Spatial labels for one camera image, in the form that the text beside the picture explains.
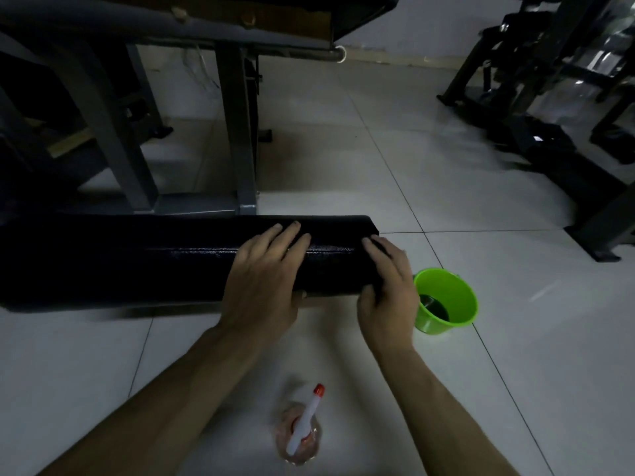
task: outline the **forearm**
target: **forearm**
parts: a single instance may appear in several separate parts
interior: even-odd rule
[[[430,476],[518,476],[417,352],[376,357]]]
[[[206,331],[185,355],[41,474],[174,474],[261,349],[255,335]]]

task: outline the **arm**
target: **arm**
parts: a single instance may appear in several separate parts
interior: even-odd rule
[[[41,472],[41,476],[174,474],[222,400],[295,321],[292,293],[311,236],[277,224],[238,250],[222,317],[186,354]]]
[[[363,244],[384,280],[376,300],[372,286],[362,291],[358,319],[430,476],[518,476],[479,425],[428,369],[412,346],[419,297],[405,253],[383,237]]]

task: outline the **lime green plastic bucket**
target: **lime green plastic bucket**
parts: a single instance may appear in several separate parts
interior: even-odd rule
[[[463,279],[445,269],[430,268],[419,271],[414,278],[417,293],[437,299],[448,312],[449,321],[439,319],[423,304],[419,311],[415,327],[426,334],[441,334],[451,328],[471,324],[478,312],[478,301]]]

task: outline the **white wall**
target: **white wall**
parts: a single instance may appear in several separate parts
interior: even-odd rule
[[[400,0],[392,12],[341,42],[395,54],[465,56],[480,30],[519,7],[518,0]]]

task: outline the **red nozzle tip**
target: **red nozzle tip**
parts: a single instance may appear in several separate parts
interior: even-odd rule
[[[322,384],[318,384],[316,388],[313,389],[313,394],[322,397],[324,395],[324,386]]]

